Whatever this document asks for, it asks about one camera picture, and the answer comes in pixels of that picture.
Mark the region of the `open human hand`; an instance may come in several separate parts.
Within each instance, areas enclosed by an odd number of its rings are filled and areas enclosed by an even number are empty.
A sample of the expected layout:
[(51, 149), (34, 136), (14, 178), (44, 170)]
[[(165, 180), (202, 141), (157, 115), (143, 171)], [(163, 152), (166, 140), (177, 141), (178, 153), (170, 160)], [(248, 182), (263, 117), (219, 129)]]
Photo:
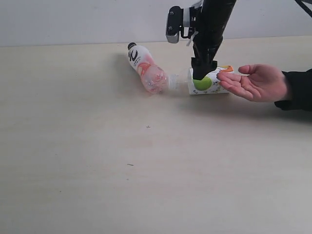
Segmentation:
[(265, 64), (244, 65), (239, 74), (219, 72), (219, 84), (230, 93), (253, 102), (290, 100), (292, 93), (285, 75)]

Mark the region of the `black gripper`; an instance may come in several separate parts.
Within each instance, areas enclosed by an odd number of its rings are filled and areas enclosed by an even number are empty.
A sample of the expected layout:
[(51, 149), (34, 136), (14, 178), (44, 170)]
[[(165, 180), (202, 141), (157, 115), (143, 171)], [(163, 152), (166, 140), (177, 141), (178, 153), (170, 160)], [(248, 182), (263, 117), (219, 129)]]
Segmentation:
[(223, 37), (217, 40), (209, 40), (195, 36), (193, 40), (194, 57), (191, 59), (193, 79), (203, 80), (210, 72), (217, 68), (215, 55), (223, 41)]

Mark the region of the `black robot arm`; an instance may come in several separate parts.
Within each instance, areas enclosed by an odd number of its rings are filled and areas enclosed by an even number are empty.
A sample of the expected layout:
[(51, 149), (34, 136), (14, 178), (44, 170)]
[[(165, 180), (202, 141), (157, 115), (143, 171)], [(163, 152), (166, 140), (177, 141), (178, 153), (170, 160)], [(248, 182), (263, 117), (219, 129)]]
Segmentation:
[(215, 56), (223, 41), (223, 33), (236, 0), (205, 0), (195, 19), (197, 32), (193, 39), (191, 59), (193, 79), (202, 80), (216, 70)]

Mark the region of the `black sleeved forearm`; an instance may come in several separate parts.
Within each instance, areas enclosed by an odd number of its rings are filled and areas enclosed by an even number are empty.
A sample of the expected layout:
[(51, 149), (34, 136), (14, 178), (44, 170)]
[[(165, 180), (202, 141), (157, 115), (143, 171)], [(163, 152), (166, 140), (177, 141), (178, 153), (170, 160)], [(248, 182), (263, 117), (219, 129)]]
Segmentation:
[(282, 72), (289, 84), (290, 97), (288, 100), (275, 102), (275, 106), (283, 111), (303, 110), (312, 111), (312, 70), (305, 72)]

